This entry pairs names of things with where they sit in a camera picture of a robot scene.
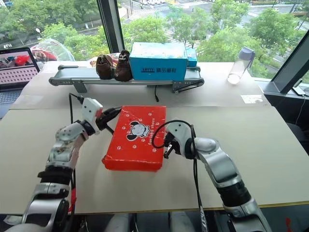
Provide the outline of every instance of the clear plastic bottle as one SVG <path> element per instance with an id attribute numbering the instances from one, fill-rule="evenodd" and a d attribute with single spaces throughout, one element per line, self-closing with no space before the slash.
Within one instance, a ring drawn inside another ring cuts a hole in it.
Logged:
<path id="1" fill-rule="evenodd" d="M 235 61 L 227 81 L 236 85 L 246 69 L 250 68 L 254 60 L 255 52 L 247 47 L 243 47 L 238 54 L 238 59 Z"/>

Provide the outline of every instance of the cartoon dog print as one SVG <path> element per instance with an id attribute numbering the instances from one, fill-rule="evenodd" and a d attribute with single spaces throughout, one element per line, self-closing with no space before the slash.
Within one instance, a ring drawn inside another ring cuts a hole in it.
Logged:
<path id="1" fill-rule="evenodd" d="M 128 134 L 126 138 L 130 141 L 135 140 L 137 137 L 146 137 L 150 131 L 149 126 L 145 126 L 137 121 L 130 123 L 131 134 Z"/>

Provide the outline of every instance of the bottle cap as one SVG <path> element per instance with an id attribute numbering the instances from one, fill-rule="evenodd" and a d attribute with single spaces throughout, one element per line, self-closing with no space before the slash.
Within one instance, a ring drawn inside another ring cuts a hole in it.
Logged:
<path id="1" fill-rule="evenodd" d="M 243 47 L 241 49 L 241 51 L 238 54 L 238 58 L 239 59 L 243 59 L 243 60 L 251 60 L 252 59 L 252 54 L 254 53 L 253 50 L 247 48 L 247 47 Z"/>
<path id="2" fill-rule="evenodd" d="M 255 57 L 255 52 L 248 47 L 243 47 L 238 54 L 238 58 L 242 60 L 249 60 L 248 67 L 250 68 Z"/>

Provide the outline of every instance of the laptop keyboard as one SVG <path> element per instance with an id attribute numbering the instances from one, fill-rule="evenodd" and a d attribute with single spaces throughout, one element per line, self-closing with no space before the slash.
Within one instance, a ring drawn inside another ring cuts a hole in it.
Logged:
<path id="1" fill-rule="evenodd" d="M 0 92 L 0 104 L 13 103 L 20 95 L 21 90 Z"/>

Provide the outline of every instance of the black window mullion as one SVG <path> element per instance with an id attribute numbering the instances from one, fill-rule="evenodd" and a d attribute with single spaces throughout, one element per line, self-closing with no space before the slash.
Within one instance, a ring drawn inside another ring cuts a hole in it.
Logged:
<path id="1" fill-rule="evenodd" d="M 288 93 L 296 82 L 309 70 L 309 31 L 299 42 L 271 80 L 280 93 Z"/>
<path id="2" fill-rule="evenodd" d="M 105 37 L 111 53 L 124 50 L 117 0 L 97 0 Z"/>

